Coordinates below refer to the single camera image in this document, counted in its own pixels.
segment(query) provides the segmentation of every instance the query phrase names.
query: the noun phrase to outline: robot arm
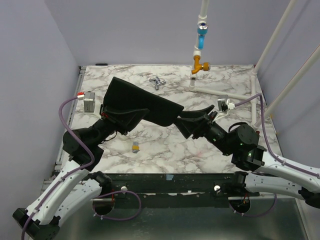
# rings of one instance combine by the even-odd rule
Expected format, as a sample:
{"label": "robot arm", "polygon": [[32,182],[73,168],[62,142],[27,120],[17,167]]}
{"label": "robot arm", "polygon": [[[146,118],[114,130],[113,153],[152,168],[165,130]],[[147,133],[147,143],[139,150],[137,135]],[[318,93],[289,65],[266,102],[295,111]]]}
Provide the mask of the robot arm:
{"label": "robot arm", "polygon": [[[234,108],[234,105],[228,102],[226,105],[227,108]],[[69,161],[53,183],[36,201],[27,208],[18,208],[14,212],[14,219],[21,227],[26,228],[26,232],[33,239],[53,239],[63,222],[86,201],[113,191],[113,179],[110,179],[102,172],[96,172],[90,176],[85,185],[71,193],[79,181],[86,177],[100,161],[104,151],[99,147],[99,144],[114,132],[126,135],[141,120],[163,127],[175,124],[185,138],[190,136],[193,139],[204,137],[217,147],[223,155],[232,155],[231,162],[238,168],[244,171],[259,171],[273,175],[236,172],[233,177],[226,176],[218,180],[218,182],[225,185],[222,186],[223,190],[221,192],[218,190],[220,189],[218,185],[216,186],[219,188],[216,188],[216,186],[214,188],[211,187],[214,186],[212,182],[209,184],[210,187],[202,188],[203,179],[200,181],[202,183],[200,185],[192,181],[188,185],[188,188],[192,190],[184,187],[187,185],[185,179],[181,179],[182,184],[179,183],[179,180],[174,182],[163,182],[161,181],[163,178],[159,182],[151,180],[146,189],[141,188],[141,184],[137,185],[137,181],[134,184],[130,184],[130,186],[135,186],[137,191],[140,191],[140,194],[156,195],[151,198],[148,197],[148,199],[154,199],[159,203],[158,196],[160,198],[168,198],[168,193],[189,193],[192,191],[193,193],[205,194],[208,197],[207,204],[210,206],[213,204],[213,201],[210,200],[211,197],[214,199],[217,197],[228,199],[230,196],[243,196],[244,193],[270,192],[305,199],[307,204],[320,208],[318,203],[320,180],[317,177],[276,161],[269,152],[258,145],[259,135],[248,124],[239,125],[230,132],[226,132],[216,123],[218,113],[213,111],[213,105],[198,111],[183,111],[183,108],[177,103],[114,77],[100,108],[101,119],[89,128],[73,130],[76,136],[92,152],[94,163],[84,169],[79,169],[79,167],[90,163],[91,158],[70,133],[66,132],[63,136],[63,150],[70,154]],[[300,169],[311,169],[291,160],[281,159]],[[313,169],[313,171],[320,173],[319,169]],[[73,173],[65,178],[65,174],[70,172]],[[149,177],[142,179],[142,185],[145,185],[146,181],[149,181],[148,179]],[[171,199],[179,199],[180,201],[182,199],[191,199],[191,206],[199,202],[198,200],[193,201],[193,196],[183,196],[182,198],[179,196],[179,198]],[[142,203],[148,205],[150,200]]]}

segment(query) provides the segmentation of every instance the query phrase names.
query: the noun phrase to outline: faucet handle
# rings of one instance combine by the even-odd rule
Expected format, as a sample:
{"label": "faucet handle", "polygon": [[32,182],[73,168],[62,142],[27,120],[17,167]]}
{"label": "faucet handle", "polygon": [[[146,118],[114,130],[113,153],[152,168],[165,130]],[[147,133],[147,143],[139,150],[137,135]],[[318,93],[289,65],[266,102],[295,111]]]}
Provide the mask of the faucet handle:
{"label": "faucet handle", "polygon": [[155,78],[149,79],[149,82],[154,82],[155,83],[155,85],[154,85],[154,89],[155,90],[159,90],[159,86],[166,84],[165,80],[161,81],[160,78],[157,77],[157,76]]}

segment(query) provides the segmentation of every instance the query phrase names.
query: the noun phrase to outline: lavender wall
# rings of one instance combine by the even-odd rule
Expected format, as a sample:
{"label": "lavender wall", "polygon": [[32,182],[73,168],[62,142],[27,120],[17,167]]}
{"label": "lavender wall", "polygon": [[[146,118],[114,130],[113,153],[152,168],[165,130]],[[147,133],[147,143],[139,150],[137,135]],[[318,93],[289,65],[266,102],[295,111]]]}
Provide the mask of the lavender wall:
{"label": "lavender wall", "polygon": [[12,218],[50,176],[78,65],[43,0],[0,1],[0,239],[20,239]]}
{"label": "lavender wall", "polygon": [[[80,65],[192,64],[201,0],[45,0]],[[211,0],[203,61],[255,64],[289,0]]]}

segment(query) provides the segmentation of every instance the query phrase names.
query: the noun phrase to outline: white pipe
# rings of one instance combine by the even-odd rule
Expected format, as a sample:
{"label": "white pipe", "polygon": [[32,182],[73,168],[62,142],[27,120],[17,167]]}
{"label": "white pipe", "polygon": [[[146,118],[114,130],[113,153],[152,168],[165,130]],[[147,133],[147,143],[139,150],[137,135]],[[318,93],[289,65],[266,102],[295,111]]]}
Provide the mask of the white pipe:
{"label": "white pipe", "polygon": [[[256,95],[256,77],[257,75],[253,74],[250,76],[251,79],[251,95]],[[251,101],[251,124],[257,122],[257,99]]]}
{"label": "white pipe", "polygon": [[[306,60],[298,72],[293,76],[293,78],[288,82],[285,88],[280,92],[280,94],[273,100],[269,107],[265,110],[264,116],[267,118],[274,109],[279,105],[279,103],[285,98],[285,96],[291,91],[291,89],[299,82],[300,79],[306,74],[306,72],[315,64],[315,62],[320,58],[320,44],[311,54],[311,56]],[[261,124],[261,119],[259,119],[254,127],[257,129]]]}
{"label": "white pipe", "polygon": [[208,12],[209,0],[202,0],[199,18],[206,18]]}
{"label": "white pipe", "polygon": [[192,86],[192,85],[189,85],[189,90],[192,91],[192,92],[213,94],[213,95],[217,95],[217,96],[228,95],[230,98],[240,99],[240,100],[246,100],[246,99],[249,98],[249,96],[244,96],[244,95],[230,93],[230,92],[224,92],[224,91],[216,91],[216,90],[211,90],[211,89],[208,89],[208,88],[197,87],[197,86]]}
{"label": "white pipe", "polygon": [[262,62],[265,60],[265,58],[266,58],[266,56],[267,56],[272,44],[276,40],[281,28],[283,27],[287,17],[289,16],[289,14],[290,14],[291,10],[293,9],[293,7],[294,7],[296,2],[297,2],[297,0],[291,0],[289,2],[288,7],[284,11],[284,13],[283,13],[278,25],[276,26],[276,28],[275,28],[275,30],[274,30],[269,42],[267,43],[265,49],[263,50],[263,53],[262,53],[258,63],[256,64],[255,68],[253,69],[253,73],[254,74],[257,74],[259,68],[261,67]]}
{"label": "white pipe", "polygon": [[[207,12],[208,12],[209,0],[202,0],[200,14],[198,16],[198,24],[199,23],[207,23]],[[195,45],[193,48],[193,57],[200,56],[201,50],[198,48],[199,38],[198,34],[196,35]]]}

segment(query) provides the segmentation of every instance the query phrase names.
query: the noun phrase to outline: marble tabletop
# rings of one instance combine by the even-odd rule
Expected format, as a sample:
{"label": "marble tabletop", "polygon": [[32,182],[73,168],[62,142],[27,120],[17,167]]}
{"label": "marble tabletop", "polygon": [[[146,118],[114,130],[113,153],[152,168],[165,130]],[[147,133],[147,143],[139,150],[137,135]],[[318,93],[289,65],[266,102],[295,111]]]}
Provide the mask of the marble tabletop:
{"label": "marble tabletop", "polygon": [[[209,72],[200,71],[199,87],[218,91],[248,95],[251,93],[250,73],[252,65],[212,66]],[[170,101],[184,106],[184,110],[200,110],[210,105],[217,106],[218,96],[191,92],[191,66],[186,65],[110,65],[88,66],[81,86],[82,92],[95,92],[96,108],[113,77],[130,83]],[[158,76],[166,84],[155,90],[149,79]],[[257,92],[261,92],[256,83]],[[260,105],[257,106],[260,117]],[[97,118],[84,113],[82,101],[78,101],[71,124],[72,129],[91,126]],[[247,103],[232,110],[228,117],[217,123],[225,130],[236,122],[251,122],[251,105]],[[266,132],[273,151],[280,155],[278,140],[270,118],[266,120]],[[138,142],[140,151],[132,152],[133,142]],[[259,144],[265,146],[263,134]],[[231,156],[222,153],[205,138],[185,139],[179,130],[171,125],[161,127],[142,120],[128,135],[118,134],[115,139],[100,145],[104,149],[102,159],[93,172],[104,173],[233,173],[239,171],[231,163]],[[68,154],[62,154],[62,164]]]}

